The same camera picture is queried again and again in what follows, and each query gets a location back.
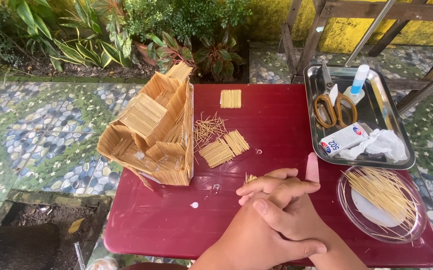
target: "scissor handle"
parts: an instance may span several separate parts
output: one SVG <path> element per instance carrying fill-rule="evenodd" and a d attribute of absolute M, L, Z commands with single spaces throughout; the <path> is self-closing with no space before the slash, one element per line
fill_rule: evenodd
<path fill-rule="evenodd" d="M 336 96 L 336 101 L 335 101 L 335 106 L 336 106 L 336 113 L 338 114 L 336 116 L 336 118 L 338 119 L 338 124 L 341 127 L 346 127 L 348 126 L 347 124 L 345 124 L 342 119 L 343 119 L 343 115 L 341 114 L 341 101 L 346 101 L 349 105 L 350 105 L 350 109 L 351 109 L 351 115 L 352 115 L 352 119 L 351 119 L 351 124 L 356 123 L 357 118 L 358 118 L 358 113 L 357 113 L 357 107 L 355 106 L 355 104 L 353 104 L 353 101 L 351 101 L 351 99 L 349 97 L 347 97 L 346 95 L 343 95 L 342 93 L 338 93 L 338 95 Z"/>
<path fill-rule="evenodd" d="M 323 118 L 320 115 L 320 112 L 318 112 L 318 102 L 322 101 L 323 102 L 323 106 L 326 107 L 326 111 L 328 112 L 329 115 L 327 115 L 327 117 L 329 117 L 329 123 L 326 123 Z M 316 120 L 320 123 L 320 125 L 324 128 L 331 128 L 332 126 L 334 126 L 336 124 L 336 114 L 335 111 L 333 109 L 332 106 L 332 101 L 330 100 L 330 97 L 328 95 L 319 95 L 316 97 L 315 102 L 313 103 L 313 110 L 315 111 L 315 117 Z"/>

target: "pink eraser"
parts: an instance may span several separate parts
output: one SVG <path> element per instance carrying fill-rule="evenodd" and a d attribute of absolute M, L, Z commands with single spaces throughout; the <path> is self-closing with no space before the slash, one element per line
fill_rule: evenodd
<path fill-rule="evenodd" d="M 305 180 L 317 183 L 320 182 L 320 175 L 318 174 L 318 157 L 314 152 L 311 152 L 308 155 Z"/>

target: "fingernail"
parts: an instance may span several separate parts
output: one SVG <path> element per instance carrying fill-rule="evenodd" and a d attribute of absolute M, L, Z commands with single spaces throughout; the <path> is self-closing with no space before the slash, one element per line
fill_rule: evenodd
<path fill-rule="evenodd" d="M 317 254 L 325 254 L 326 253 L 326 247 L 325 246 L 321 246 L 319 248 L 316 249 L 316 253 Z"/>
<path fill-rule="evenodd" d="M 261 215 L 264 214 L 266 211 L 266 205 L 261 200 L 256 201 L 256 204 L 254 204 L 253 207 Z"/>

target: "soil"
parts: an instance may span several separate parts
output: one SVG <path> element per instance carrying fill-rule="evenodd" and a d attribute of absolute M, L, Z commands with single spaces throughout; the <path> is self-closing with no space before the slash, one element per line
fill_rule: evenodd
<path fill-rule="evenodd" d="M 73 270 L 77 263 L 75 242 L 80 242 L 80 247 L 88 238 L 93 228 L 96 216 L 95 207 L 60 207 L 55 205 L 34 205 L 16 203 L 17 213 L 13 220 L 9 220 L 9 226 L 30 226 L 45 223 L 56 224 L 60 231 L 60 248 L 55 258 L 53 269 Z M 79 229 L 74 233 L 68 233 L 68 229 L 74 221 L 85 218 Z"/>
<path fill-rule="evenodd" d="M 23 64 L 15 67 L 18 70 L 25 71 L 28 74 L 38 77 L 109 77 L 109 78 L 142 78 L 149 79 L 155 71 L 158 71 L 157 66 L 147 64 L 140 60 L 140 65 L 131 64 L 130 68 L 123 68 L 120 64 L 112 61 L 105 69 L 84 65 L 75 65 L 68 62 L 63 62 L 63 72 L 57 72 L 51 64 L 49 56 L 45 56 L 41 52 L 35 52 L 35 59 L 27 56 L 23 57 Z M 24 76 L 21 72 L 15 72 L 14 76 Z"/>

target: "metal pole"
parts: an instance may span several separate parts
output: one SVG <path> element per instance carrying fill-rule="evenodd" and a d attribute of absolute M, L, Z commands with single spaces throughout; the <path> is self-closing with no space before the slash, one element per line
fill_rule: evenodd
<path fill-rule="evenodd" d="M 415 106 L 418 102 L 422 101 L 426 96 L 428 96 L 431 92 L 433 92 L 433 81 L 427 84 L 424 88 L 421 90 L 418 90 L 418 92 L 413 95 L 410 100 L 405 100 L 406 98 L 403 98 L 397 105 L 396 109 L 398 110 L 399 114 L 402 114 L 406 112 L 409 108 Z"/>
<path fill-rule="evenodd" d="M 388 10 L 392 7 L 393 3 L 395 3 L 395 0 L 387 0 L 385 6 L 381 10 L 380 14 L 373 20 L 371 25 L 369 26 L 368 30 L 365 32 L 363 37 L 361 38 L 360 42 L 358 42 L 358 45 L 355 47 L 353 52 L 348 57 L 348 60 L 346 60 L 345 66 L 349 67 L 351 65 L 351 62 L 357 57 L 357 54 L 361 51 L 365 43 L 368 41 L 369 37 L 373 32 L 375 31 L 376 27 L 380 24 L 383 17 L 386 15 Z"/>

